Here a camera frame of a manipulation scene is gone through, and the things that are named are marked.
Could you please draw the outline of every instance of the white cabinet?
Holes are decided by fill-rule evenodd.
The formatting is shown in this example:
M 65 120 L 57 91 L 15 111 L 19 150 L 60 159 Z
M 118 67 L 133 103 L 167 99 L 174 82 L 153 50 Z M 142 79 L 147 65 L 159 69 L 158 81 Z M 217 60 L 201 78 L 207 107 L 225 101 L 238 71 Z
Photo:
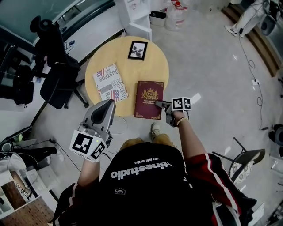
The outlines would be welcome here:
M 121 24 L 131 36 L 152 40 L 150 0 L 114 0 Z

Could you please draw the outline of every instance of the white floor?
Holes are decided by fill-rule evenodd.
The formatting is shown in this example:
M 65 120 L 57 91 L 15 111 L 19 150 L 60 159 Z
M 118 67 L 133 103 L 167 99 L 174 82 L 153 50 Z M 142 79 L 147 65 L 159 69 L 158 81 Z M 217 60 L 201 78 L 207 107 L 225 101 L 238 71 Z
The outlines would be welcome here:
M 265 202 L 265 215 L 262 223 L 276 208 L 283 198 L 283 190 L 277 185 L 280 178 L 270 171 L 273 162 L 268 157 L 272 151 L 278 152 L 278 147 L 267 137 L 268 130 L 259 131 L 260 107 L 256 103 L 260 95 L 259 87 L 252 86 L 252 76 L 241 49 L 238 37 L 232 36 L 224 29 L 231 24 L 222 13 L 206 17 L 194 12 L 187 19 L 187 24 L 180 32 L 167 31 L 163 27 L 153 26 L 153 42 L 158 45 L 167 57 L 170 77 L 164 94 L 164 100 L 172 97 L 194 97 L 197 100 L 190 112 L 190 122 L 196 134 L 201 139 L 207 152 L 216 151 L 221 154 L 225 150 L 227 157 L 236 157 L 241 149 L 233 141 L 236 137 L 247 150 L 266 149 L 262 162 L 255 165 L 248 179 L 237 185 L 243 188 L 243 193 L 257 199 L 256 210 Z M 256 68 L 254 74 L 260 81 L 264 99 L 262 118 L 263 127 L 281 122 L 282 102 L 281 86 L 277 78 L 272 78 L 261 57 L 252 44 L 242 39 L 248 58 L 253 60 Z M 84 77 L 87 63 L 82 66 L 78 79 Z M 39 140 L 55 138 L 68 153 L 70 158 L 80 168 L 83 159 L 69 150 L 73 130 L 79 127 L 86 109 L 76 96 L 73 96 L 68 110 L 57 110 L 47 106 L 34 128 L 34 134 Z M 165 116 L 158 121 L 162 132 L 167 133 L 180 149 L 180 139 L 177 129 L 165 122 Z M 114 135 L 108 154 L 116 153 L 122 143 L 130 138 L 141 137 L 149 140 L 150 126 L 153 120 L 143 120 L 125 117 L 127 126 L 119 117 L 111 127 L 111 132 L 123 133 Z M 110 161 L 107 157 L 101 160 L 101 177 Z M 230 162 L 223 160 L 228 169 Z M 79 171 L 65 156 L 63 163 L 52 156 L 51 166 L 59 177 L 61 184 L 54 189 L 57 196 L 72 183 L 75 183 Z

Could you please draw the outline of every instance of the framed photo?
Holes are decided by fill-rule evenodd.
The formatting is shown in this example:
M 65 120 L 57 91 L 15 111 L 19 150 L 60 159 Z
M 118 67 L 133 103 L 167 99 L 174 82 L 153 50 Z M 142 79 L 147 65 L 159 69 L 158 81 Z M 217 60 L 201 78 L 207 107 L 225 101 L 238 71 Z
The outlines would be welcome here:
M 144 60 L 146 48 L 147 48 L 147 42 L 133 41 L 130 48 L 128 59 Z

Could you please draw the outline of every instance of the sneaker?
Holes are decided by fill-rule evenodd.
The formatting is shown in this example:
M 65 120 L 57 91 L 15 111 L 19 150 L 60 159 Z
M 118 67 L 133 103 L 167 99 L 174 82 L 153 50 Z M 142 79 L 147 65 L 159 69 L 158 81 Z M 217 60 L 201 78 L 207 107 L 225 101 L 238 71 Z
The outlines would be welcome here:
M 160 126 L 154 122 L 151 125 L 151 139 L 154 140 L 158 135 L 160 135 Z
M 229 31 L 232 35 L 237 36 L 238 33 L 232 30 L 231 26 L 225 25 L 225 29 Z
M 61 162 L 64 161 L 64 155 L 63 155 L 63 153 L 62 153 L 61 148 L 59 147 L 59 145 L 58 145 L 58 144 L 55 144 L 54 147 L 55 147 L 56 150 L 57 150 L 57 153 L 56 153 L 55 155 L 60 159 Z
M 47 156 L 47 157 L 45 158 L 45 160 L 46 160 L 47 164 L 50 165 L 50 163 L 51 163 L 51 157 L 50 157 L 50 155 Z

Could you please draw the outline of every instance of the black chair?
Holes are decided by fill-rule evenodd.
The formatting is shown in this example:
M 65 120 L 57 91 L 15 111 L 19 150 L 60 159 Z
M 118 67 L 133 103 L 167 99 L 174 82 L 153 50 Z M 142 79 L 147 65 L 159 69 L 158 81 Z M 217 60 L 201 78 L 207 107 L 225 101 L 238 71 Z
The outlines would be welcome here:
M 227 159 L 227 160 L 229 160 L 229 161 L 232 162 L 232 164 L 231 164 L 231 166 L 230 166 L 230 168 L 229 168 L 229 171 L 228 171 L 228 174 L 229 174 L 229 175 L 230 175 L 230 172 L 231 172 L 231 170 L 232 170 L 232 168 L 233 168 L 233 164 L 234 164 L 234 163 L 239 163 L 239 164 L 241 164 L 240 168 L 239 168 L 239 169 L 234 173 L 234 175 L 231 177 L 232 182 L 234 182 L 234 181 L 237 179 L 237 177 L 242 173 L 242 171 L 244 170 L 244 168 L 245 168 L 252 160 L 254 161 L 253 164 L 255 165 L 255 164 L 259 163 L 259 162 L 264 158 L 264 155 L 265 155 L 265 149 L 247 151 L 247 150 L 243 147 L 243 145 L 242 145 L 235 137 L 233 137 L 233 139 L 234 139 L 234 140 L 241 146 L 241 148 L 242 148 L 242 152 L 241 152 L 234 160 L 233 160 L 233 159 L 230 159 L 230 158 L 228 158 L 228 157 L 226 157 L 226 156 L 223 156 L 223 155 L 221 155 L 221 154 L 218 154 L 218 153 L 216 153 L 216 152 L 214 152 L 214 151 L 212 152 L 213 154 L 218 155 L 218 156 L 220 156 L 220 157 L 222 157 L 222 158 L 225 158 L 225 159 Z
M 77 87 L 84 83 L 84 80 L 76 82 L 80 70 L 79 63 L 66 54 L 59 25 L 52 24 L 51 20 L 41 20 L 41 17 L 37 16 L 32 20 L 30 30 L 38 34 L 40 39 L 35 47 L 42 56 L 47 56 L 47 64 L 51 67 L 40 90 L 42 98 L 57 109 L 61 109 L 63 105 L 68 109 L 68 102 L 74 92 L 84 107 L 88 108 L 89 104 L 77 90 Z M 38 67 L 42 69 L 42 63 L 39 61 Z

